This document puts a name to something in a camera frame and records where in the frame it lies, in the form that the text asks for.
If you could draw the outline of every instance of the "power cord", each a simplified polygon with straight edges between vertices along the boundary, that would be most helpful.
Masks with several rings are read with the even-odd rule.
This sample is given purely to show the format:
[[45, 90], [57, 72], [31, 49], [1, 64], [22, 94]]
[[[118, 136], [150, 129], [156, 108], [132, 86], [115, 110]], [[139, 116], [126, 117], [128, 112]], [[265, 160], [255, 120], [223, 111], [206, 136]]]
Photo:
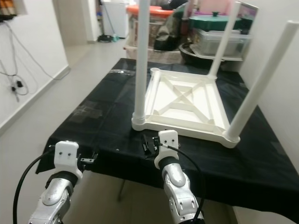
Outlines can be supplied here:
[[180, 150], [178, 150], [178, 149], [176, 149], [176, 148], [174, 148], [174, 147], [172, 147], [172, 146], [166, 145], [166, 144], [164, 144], [164, 143], [160, 143], [160, 146], [163, 146], [163, 147], [165, 147], [165, 148], [170, 148], [170, 149], [172, 149], [172, 150], [174, 150], [174, 151], [176, 151], [176, 152], [178, 152], [178, 153], [181, 153], [184, 157], [186, 157], [186, 158], [187, 158], [187, 159], [188, 159], [188, 160], [195, 166], [195, 168], [197, 169], [197, 172], [198, 172], [199, 175], [200, 175], [199, 178], [200, 178], [200, 181], [201, 181], [201, 192], [202, 192], [202, 197], [201, 197], [199, 206], [198, 206], [198, 208], [197, 208], [197, 211], [196, 211], [196, 213], [195, 213], [195, 216], [194, 216], [194, 218], [193, 218], [193, 220], [192, 220], [192, 223], [196, 223], [197, 218], [198, 218], [200, 212], [202, 211], [202, 207], [203, 207], [203, 205], [204, 205], [205, 198], [206, 198], [206, 181], [205, 181], [205, 177], [204, 177], [204, 175], [203, 175], [201, 169], [199, 168], [199, 166], [198, 166], [198, 165], [193, 161], [193, 159], [191, 159], [191, 157], [189, 157], [186, 153], [184, 153], [184, 152], [182, 152], [182, 151], [180, 151]]
[[11, 35], [15, 38], [15, 40], [21, 45], [21, 47], [26, 51], [26, 53], [29, 55], [29, 57], [35, 62], [35, 64], [43, 71], [43, 73], [50, 77], [53, 80], [57, 80], [60, 81], [62, 80], [64, 77], [66, 77], [70, 71], [68, 71], [64, 76], [62, 76], [61, 78], [53, 78], [49, 73], [46, 72], [46, 70], [37, 62], [37, 60], [32, 56], [32, 54], [29, 52], [29, 50], [22, 44], [22, 42], [19, 40], [19, 38], [17, 37], [17, 35], [15, 34], [15, 32], [12, 30], [11, 26], [9, 25], [9, 23], [7, 21], [4, 21], [4, 24], [8, 27]]
[[49, 155], [51, 152], [53, 152], [55, 150], [55, 147], [50, 147], [49, 150], [45, 153], [43, 153], [42, 155], [40, 155], [39, 157], [37, 157], [24, 171], [23, 175], [20, 178], [20, 181], [18, 183], [17, 189], [15, 190], [15, 194], [14, 194], [14, 205], [13, 205], [13, 224], [18, 224], [18, 214], [17, 214], [17, 210], [18, 210], [18, 201], [19, 201], [19, 195], [20, 195], [20, 191], [22, 188], [22, 184], [25, 180], [25, 177], [27, 175], [27, 173], [30, 171], [30, 169], [43, 157]]

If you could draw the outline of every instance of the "black tablecloth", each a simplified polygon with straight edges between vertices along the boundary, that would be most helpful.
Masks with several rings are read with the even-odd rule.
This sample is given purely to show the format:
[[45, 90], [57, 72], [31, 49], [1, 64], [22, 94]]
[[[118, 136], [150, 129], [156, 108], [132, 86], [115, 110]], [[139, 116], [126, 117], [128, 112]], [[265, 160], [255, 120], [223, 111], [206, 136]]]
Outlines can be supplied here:
[[[179, 64], [148, 63], [148, 68], [206, 74], [207, 70]], [[61, 140], [76, 141], [80, 153], [99, 153], [89, 168], [154, 187], [163, 187], [153, 160], [144, 158], [141, 134], [150, 140], [157, 132], [134, 131], [131, 117], [135, 97], [135, 60], [121, 59], [77, 109], [50, 136], [47, 146]], [[248, 89], [238, 73], [219, 72], [217, 86], [231, 122]], [[233, 206], [279, 213], [299, 223], [299, 176], [272, 129], [257, 108], [234, 149], [219, 143], [179, 136], [181, 150], [202, 169], [206, 198]], [[192, 191], [201, 196], [200, 181], [192, 164], [180, 163], [189, 176]], [[43, 159], [38, 172], [54, 168], [53, 157]]]

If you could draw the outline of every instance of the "gray floor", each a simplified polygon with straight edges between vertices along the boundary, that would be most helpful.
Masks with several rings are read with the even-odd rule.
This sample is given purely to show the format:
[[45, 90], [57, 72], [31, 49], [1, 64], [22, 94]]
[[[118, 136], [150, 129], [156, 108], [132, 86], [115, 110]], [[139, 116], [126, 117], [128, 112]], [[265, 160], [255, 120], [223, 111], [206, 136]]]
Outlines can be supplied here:
[[[48, 137], [90, 93], [121, 57], [124, 41], [95, 44], [83, 58], [73, 63], [71, 73], [57, 82], [4, 135], [0, 137], [1, 223], [12, 223], [12, 203], [16, 185], [31, 161], [39, 156]], [[19, 223], [27, 223], [38, 197], [53, 171], [28, 174], [19, 199]], [[123, 200], [118, 203], [121, 180], [84, 172], [75, 188], [65, 224], [171, 224], [167, 198], [161, 189], [126, 182]], [[208, 201], [207, 224], [228, 224], [226, 206]]]

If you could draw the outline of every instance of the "plastic storage box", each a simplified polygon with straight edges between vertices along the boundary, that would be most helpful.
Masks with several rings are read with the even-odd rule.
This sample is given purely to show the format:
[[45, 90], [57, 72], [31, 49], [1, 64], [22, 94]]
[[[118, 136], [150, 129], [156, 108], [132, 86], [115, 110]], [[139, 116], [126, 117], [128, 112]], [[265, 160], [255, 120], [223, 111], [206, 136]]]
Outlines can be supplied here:
[[[137, 46], [138, 39], [138, 5], [127, 7], [129, 16], [129, 45]], [[149, 21], [149, 48], [154, 47], [156, 35], [160, 27], [165, 23], [166, 18], [172, 14], [172, 10], [162, 10], [159, 6], [150, 7], [150, 21]]]
[[[193, 43], [198, 46], [201, 54], [214, 56], [219, 47], [223, 31], [205, 32], [193, 29]], [[239, 30], [233, 30], [224, 52], [224, 56], [242, 57], [246, 46], [251, 40], [251, 35], [241, 35]]]

